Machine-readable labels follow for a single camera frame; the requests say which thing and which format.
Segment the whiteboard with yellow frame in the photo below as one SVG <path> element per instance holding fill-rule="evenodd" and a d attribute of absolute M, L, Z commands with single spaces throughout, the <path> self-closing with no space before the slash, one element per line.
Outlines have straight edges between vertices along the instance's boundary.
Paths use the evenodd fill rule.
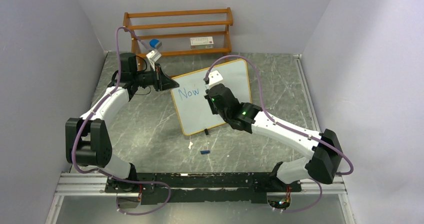
<path fill-rule="evenodd" d="M 219 115 L 213 115 L 208 101 L 204 98 L 208 86 L 204 82 L 208 68 L 173 77 L 179 87 L 171 89 L 177 116 L 183 134 L 190 136 L 205 129 L 225 124 Z M 219 72 L 223 84 L 228 87 L 239 102 L 251 102 L 248 64 L 243 59 L 217 64 L 211 74 Z"/>

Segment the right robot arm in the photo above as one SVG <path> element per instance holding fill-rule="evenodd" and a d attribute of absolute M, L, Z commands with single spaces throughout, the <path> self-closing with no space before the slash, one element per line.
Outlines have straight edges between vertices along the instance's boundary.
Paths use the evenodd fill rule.
<path fill-rule="evenodd" d="M 332 130 L 308 130 L 266 114 L 260 106 L 239 102 L 224 84 L 208 88 L 205 98 L 212 113 L 219 115 L 232 129 L 274 139 L 303 155 L 295 161 L 275 165 L 269 181 L 274 190 L 281 191 L 288 184 L 306 178 L 322 184 L 333 183 L 342 148 Z"/>

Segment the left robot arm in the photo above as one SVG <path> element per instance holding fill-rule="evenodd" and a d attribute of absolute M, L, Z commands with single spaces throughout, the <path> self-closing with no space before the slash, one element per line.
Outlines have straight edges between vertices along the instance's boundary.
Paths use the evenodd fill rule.
<path fill-rule="evenodd" d="M 155 91 L 177 88 L 179 84 L 166 75 L 157 63 L 161 54 L 157 50 L 146 55 L 150 70 L 138 70 L 137 56 L 123 53 L 118 57 L 118 70 L 101 99 L 85 114 L 70 118 L 65 124 L 66 159 L 75 169 L 91 166 L 93 171 L 118 180 L 118 185 L 127 192 L 138 186 L 138 177 L 133 164 L 112 152 L 108 126 L 118 111 L 136 94 L 138 88 L 153 87 Z"/>

